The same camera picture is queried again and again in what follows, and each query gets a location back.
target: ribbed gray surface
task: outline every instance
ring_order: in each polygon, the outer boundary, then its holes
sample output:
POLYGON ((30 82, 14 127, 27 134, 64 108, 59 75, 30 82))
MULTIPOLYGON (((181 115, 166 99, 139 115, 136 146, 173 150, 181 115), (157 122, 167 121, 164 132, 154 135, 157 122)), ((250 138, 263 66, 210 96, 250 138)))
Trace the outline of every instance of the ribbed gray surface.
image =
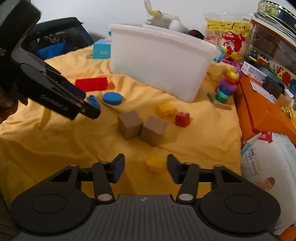
POLYGON ((79 228, 54 237, 18 234, 13 241, 273 241, 271 234, 230 237, 212 230, 193 207, 175 203, 169 195, 121 195, 99 205, 79 228))

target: red label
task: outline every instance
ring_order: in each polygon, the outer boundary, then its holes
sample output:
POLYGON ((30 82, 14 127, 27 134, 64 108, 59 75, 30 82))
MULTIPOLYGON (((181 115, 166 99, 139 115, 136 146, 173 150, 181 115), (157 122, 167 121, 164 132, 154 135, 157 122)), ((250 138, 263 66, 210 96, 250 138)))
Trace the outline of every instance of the red label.
POLYGON ((270 131, 263 131, 261 132, 261 136, 258 140, 267 141, 268 143, 272 142, 272 133, 270 131))

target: yellow cloth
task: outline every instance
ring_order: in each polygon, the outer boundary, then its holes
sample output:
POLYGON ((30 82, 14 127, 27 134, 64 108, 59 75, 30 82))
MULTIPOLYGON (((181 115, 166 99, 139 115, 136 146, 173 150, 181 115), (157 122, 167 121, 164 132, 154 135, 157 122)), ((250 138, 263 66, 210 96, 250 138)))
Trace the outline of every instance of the yellow cloth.
MULTIPOLYGON (((101 101, 101 115, 92 120, 79 114, 74 121, 29 101, 20 104, 16 114, 0 125, 0 188, 8 203, 21 192, 65 166, 77 163, 81 168, 91 167, 99 160, 112 161, 123 153, 126 168, 117 184, 112 184, 119 194, 172 194, 179 186, 169 173, 157 174, 147 170, 145 161, 151 156, 165 158, 172 153, 181 162, 193 162, 201 168, 223 164, 240 173, 241 130, 233 103, 232 110, 215 108, 207 97, 214 91, 225 64, 209 68, 194 103, 185 103, 160 90, 146 86, 124 75, 111 74, 109 60, 92 59, 92 47, 77 50, 47 60, 72 83, 75 79, 107 76, 125 97, 118 106, 108 106, 101 101), (117 115, 136 110, 145 121, 156 116, 155 107, 171 103, 179 111, 189 112, 191 124, 186 127, 169 123, 159 147, 153 147, 139 138, 123 139, 117 128, 117 115)), ((88 92, 102 99, 104 92, 88 92)), ((92 183, 84 183, 82 190, 93 196, 92 183)), ((209 184, 200 184, 201 197, 210 191, 209 184)))

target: red cube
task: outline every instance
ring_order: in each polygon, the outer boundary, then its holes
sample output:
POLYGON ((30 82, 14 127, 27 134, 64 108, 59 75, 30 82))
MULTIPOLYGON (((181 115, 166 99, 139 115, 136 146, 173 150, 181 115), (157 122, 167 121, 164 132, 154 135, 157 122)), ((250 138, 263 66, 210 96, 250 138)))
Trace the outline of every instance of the red cube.
POLYGON ((176 118, 175 118, 175 125, 176 126, 186 127, 189 124, 190 124, 189 113, 180 112, 180 113, 176 114, 176 118))
POLYGON ((106 77, 80 79, 75 81, 75 86, 84 92, 103 91, 107 89, 108 81, 106 77))

